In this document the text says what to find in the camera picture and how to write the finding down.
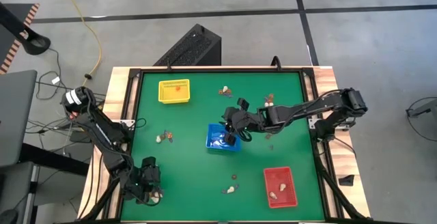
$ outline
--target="concrete floor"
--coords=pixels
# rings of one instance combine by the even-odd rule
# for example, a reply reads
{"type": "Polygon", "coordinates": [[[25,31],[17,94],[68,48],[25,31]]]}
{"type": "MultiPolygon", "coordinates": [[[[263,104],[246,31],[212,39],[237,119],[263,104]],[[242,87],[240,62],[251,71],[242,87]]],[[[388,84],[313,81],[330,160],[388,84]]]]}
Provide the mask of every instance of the concrete floor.
{"type": "MultiPolygon", "coordinates": [[[[75,17],[68,0],[0,0],[3,3],[40,3],[37,18],[75,17]]],[[[306,8],[344,8],[437,4],[437,0],[303,0],[306,8]]],[[[84,16],[155,14],[297,8],[296,0],[77,0],[84,16]]],[[[358,165],[371,215],[377,220],[434,223],[437,218],[437,143],[416,135],[405,109],[415,100],[435,96],[437,69],[436,10],[308,14],[320,65],[333,66],[340,87],[362,91],[369,112],[352,129],[358,165]]],[[[105,93],[113,66],[152,65],[195,23],[223,38],[223,65],[265,65],[278,55],[283,65],[310,65],[307,44],[297,14],[226,16],[93,22],[102,41],[103,59],[89,87],[105,93]]],[[[60,52],[64,83],[76,87],[96,61],[92,35],[80,23],[33,24],[60,52]]],[[[55,56],[47,52],[27,55],[21,48],[10,72],[35,69],[39,74],[56,70],[55,56]]],[[[43,87],[42,95],[53,89],[43,87]]],[[[34,100],[30,118],[41,122],[58,119],[60,94],[49,101],[34,100]]],[[[437,138],[435,121],[420,117],[414,125],[437,138]]],[[[27,143],[39,145],[38,138],[27,143]]],[[[46,148],[58,148],[65,137],[47,134],[46,148]]],[[[83,145],[69,152],[83,160],[90,150],[83,145]]],[[[44,179],[49,171],[40,176],[44,179]]],[[[64,200],[83,187],[82,178],[60,173],[47,182],[62,191],[44,191],[38,222],[72,221],[75,213],[64,200]]],[[[76,208],[80,197],[73,199],[76,208]]]]}

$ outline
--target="blue basket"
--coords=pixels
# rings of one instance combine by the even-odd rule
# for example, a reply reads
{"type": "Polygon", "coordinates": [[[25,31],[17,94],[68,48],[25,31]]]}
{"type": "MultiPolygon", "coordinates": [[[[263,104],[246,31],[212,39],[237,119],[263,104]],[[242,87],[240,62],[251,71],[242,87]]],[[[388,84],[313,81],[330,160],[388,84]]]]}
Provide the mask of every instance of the blue basket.
{"type": "Polygon", "coordinates": [[[241,150],[241,141],[236,136],[235,145],[226,144],[223,139],[226,134],[224,125],[208,124],[208,136],[206,137],[206,147],[215,150],[227,150],[231,152],[239,152],[241,150]]]}

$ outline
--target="black floor stripe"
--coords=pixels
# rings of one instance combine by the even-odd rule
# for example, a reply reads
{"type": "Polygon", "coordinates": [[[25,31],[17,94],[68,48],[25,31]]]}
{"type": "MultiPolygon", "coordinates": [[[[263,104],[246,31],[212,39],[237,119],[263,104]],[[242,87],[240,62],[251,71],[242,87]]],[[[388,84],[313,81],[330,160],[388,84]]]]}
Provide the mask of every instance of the black floor stripe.
{"type": "Polygon", "coordinates": [[[435,10],[437,5],[398,5],[398,6],[375,6],[361,8],[316,8],[306,9],[307,14],[321,13],[345,13],[345,12],[396,12],[408,10],[435,10]]]}
{"type": "Polygon", "coordinates": [[[302,23],[303,33],[305,35],[305,41],[307,42],[311,63],[314,66],[318,66],[319,60],[317,59],[317,54],[315,54],[313,37],[311,36],[311,30],[309,29],[308,18],[307,15],[305,14],[305,7],[303,5],[303,0],[296,0],[296,2],[298,4],[298,9],[300,11],[300,21],[302,23]]]}
{"type": "MultiPolygon", "coordinates": [[[[142,14],[142,15],[125,15],[125,16],[97,16],[84,17],[87,22],[100,22],[112,20],[145,20],[145,19],[165,19],[165,18],[199,18],[213,16],[255,16],[255,15],[282,15],[297,14],[297,9],[271,9],[271,10],[234,10],[234,11],[217,11],[217,12],[183,12],[168,14],[142,14]]],[[[35,18],[32,23],[76,23],[81,22],[81,18],[35,18]]]]}

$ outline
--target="black box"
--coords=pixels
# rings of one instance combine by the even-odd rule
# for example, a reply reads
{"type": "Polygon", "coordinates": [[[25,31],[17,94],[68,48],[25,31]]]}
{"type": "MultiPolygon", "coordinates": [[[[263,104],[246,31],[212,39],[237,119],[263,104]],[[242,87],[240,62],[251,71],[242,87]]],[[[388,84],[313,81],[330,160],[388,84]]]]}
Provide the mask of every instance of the black box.
{"type": "Polygon", "coordinates": [[[196,24],[154,66],[220,66],[221,37],[196,24]]]}

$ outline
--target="yellow cable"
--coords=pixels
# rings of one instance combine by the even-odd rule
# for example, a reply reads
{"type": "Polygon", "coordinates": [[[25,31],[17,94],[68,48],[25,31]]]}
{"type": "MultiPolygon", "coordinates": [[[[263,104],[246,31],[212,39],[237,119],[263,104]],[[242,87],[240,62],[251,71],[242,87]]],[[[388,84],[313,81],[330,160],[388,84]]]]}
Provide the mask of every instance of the yellow cable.
{"type": "MultiPolygon", "coordinates": [[[[74,7],[76,8],[77,13],[79,13],[79,16],[81,17],[82,23],[93,33],[93,35],[98,43],[98,60],[96,62],[96,65],[93,67],[93,69],[88,73],[89,75],[92,75],[94,73],[94,71],[96,71],[97,67],[100,65],[100,62],[102,61],[102,45],[97,37],[96,32],[85,22],[85,19],[83,19],[82,12],[79,9],[79,7],[77,6],[76,1],[71,0],[71,2],[73,3],[74,7]]],[[[88,79],[85,78],[82,86],[85,86],[87,80],[88,79]]]]}

